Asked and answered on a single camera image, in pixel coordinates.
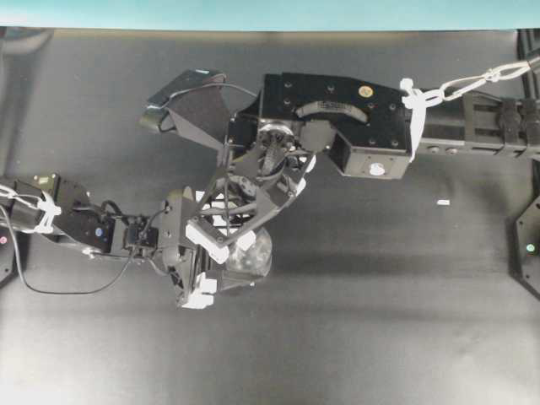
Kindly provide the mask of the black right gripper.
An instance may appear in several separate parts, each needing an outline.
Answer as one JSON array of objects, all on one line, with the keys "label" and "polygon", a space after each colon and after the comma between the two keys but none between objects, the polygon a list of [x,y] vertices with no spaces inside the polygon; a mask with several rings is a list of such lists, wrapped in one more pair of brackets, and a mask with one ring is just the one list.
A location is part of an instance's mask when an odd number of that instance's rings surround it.
[{"label": "black right gripper", "polygon": [[[229,235],[256,232],[306,187],[316,154],[347,177],[401,177],[413,160],[402,91],[346,76],[268,73],[255,100],[236,112],[215,175],[192,213]],[[276,143],[279,154],[269,151]]]}]

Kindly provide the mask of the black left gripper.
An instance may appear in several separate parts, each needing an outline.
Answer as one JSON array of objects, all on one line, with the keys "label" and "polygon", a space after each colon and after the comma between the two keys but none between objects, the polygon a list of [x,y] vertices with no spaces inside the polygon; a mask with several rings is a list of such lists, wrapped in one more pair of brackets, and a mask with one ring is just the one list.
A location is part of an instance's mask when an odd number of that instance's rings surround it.
[{"label": "black left gripper", "polygon": [[257,236],[253,230],[227,235],[204,217],[192,218],[196,207],[191,188],[173,190],[164,200],[165,212],[159,224],[158,250],[173,285],[176,306],[182,309],[206,309],[214,304],[218,293],[257,283],[253,274],[203,272],[208,260],[198,246],[215,262],[223,264],[230,256],[230,246],[238,243],[246,251]]}]

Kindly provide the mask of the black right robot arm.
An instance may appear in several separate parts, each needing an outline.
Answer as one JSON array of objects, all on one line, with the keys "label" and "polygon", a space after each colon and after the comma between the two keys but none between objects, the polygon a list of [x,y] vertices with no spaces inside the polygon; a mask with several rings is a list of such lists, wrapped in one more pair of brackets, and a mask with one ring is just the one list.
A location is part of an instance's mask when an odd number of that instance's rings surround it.
[{"label": "black right robot arm", "polygon": [[212,183],[185,234],[217,259],[250,248],[257,231],[305,189],[319,154],[343,176],[396,180],[416,156],[441,149],[535,159],[539,102],[492,96],[483,86],[539,71],[539,50],[517,62],[421,89],[349,77],[268,74],[254,102],[235,113]]}]

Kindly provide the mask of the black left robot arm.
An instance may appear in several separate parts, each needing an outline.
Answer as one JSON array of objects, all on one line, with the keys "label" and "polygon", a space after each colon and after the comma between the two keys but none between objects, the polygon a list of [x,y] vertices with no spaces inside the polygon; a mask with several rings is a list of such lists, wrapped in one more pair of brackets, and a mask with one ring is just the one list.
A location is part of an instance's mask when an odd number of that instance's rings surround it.
[{"label": "black left robot arm", "polygon": [[121,248],[127,264],[148,263],[172,282],[177,306],[204,309],[217,292],[267,276],[273,243],[260,225],[248,228],[256,206],[234,193],[232,184],[207,195],[189,187],[174,190],[150,215],[123,212],[111,201],[93,204],[78,183],[58,175],[37,175],[32,181],[1,180],[1,261],[19,274],[24,286],[38,294],[93,295],[112,287],[57,290],[34,286],[24,276],[19,235],[40,235],[54,244],[94,258],[117,259],[114,239],[121,224]]}]

